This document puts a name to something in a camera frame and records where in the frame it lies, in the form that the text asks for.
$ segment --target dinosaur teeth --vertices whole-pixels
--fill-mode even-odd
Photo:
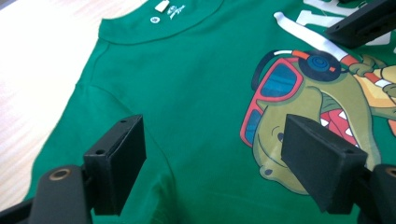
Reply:
[[[350,128],[346,129],[346,134],[353,137],[353,134],[352,134],[352,131],[350,131]]]
[[[326,119],[320,119],[320,123],[323,127],[326,127],[329,124],[329,121],[327,121]]]
[[[342,119],[347,119],[347,115],[346,115],[346,112],[341,112],[339,115],[338,115],[340,118],[342,118]]]

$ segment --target dinosaur hand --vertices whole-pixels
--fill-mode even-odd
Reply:
[[[396,97],[396,84],[389,84],[388,86],[385,86],[382,91],[390,97]]]
[[[354,63],[349,66],[349,71],[353,75],[364,77],[364,74],[372,73],[376,68],[382,68],[386,66],[383,62],[369,55],[364,54],[361,57],[362,57],[362,63]]]
[[[374,71],[374,68],[365,63],[354,63],[349,66],[349,71],[354,75],[356,74],[360,77],[364,77],[364,74],[372,73]]]

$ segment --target green dinosaur head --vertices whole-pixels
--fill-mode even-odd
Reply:
[[[367,167],[373,168],[380,162],[380,156],[372,135],[372,115],[370,107],[361,90],[361,86],[349,73],[341,73],[338,65],[324,66],[322,60],[328,61],[331,55],[323,52],[317,54],[317,61],[309,64],[308,60],[290,61],[296,68],[294,73],[302,77],[298,90],[289,97],[262,97],[257,106],[262,110],[262,117],[257,126],[253,140],[253,152],[256,162],[260,165],[260,173],[264,178],[275,180],[286,188],[305,194],[303,186],[281,160],[281,148],[286,115],[294,114],[320,122],[331,131],[344,137],[369,154]],[[287,78],[286,72],[266,78],[267,83],[273,82],[271,90],[258,90],[273,94],[271,91],[281,90]]]

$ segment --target dinosaur mouth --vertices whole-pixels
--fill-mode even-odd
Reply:
[[[333,133],[347,140],[350,144],[359,147],[358,142],[352,132],[347,118],[347,114],[344,109],[337,104],[333,98],[329,98],[328,95],[323,95],[323,102],[327,102],[322,107],[320,114],[320,123],[323,127],[328,128]]]

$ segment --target fabric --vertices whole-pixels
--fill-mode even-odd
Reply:
[[[274,18],[304,16],[305,26],[323,35],[318,18],[357,9],[334,1],[171,0],[164,13],[154,9],[158,4],[102,21],[35,161],[28,197],[49,169],[82,164],[116,121],[142,114],[148,158],[121,216],[95,223],[356,222],[358,208],[350,216],[321,213],[281,160],[284,122],[286,114],[321,122],[368,152],[370,169],[395,163],[395,95],[365,75],[391,87],[394,37],[327,52]],[[341,49],[349,61],[332,56]],[[358,69],[349,69],[351,59]]]

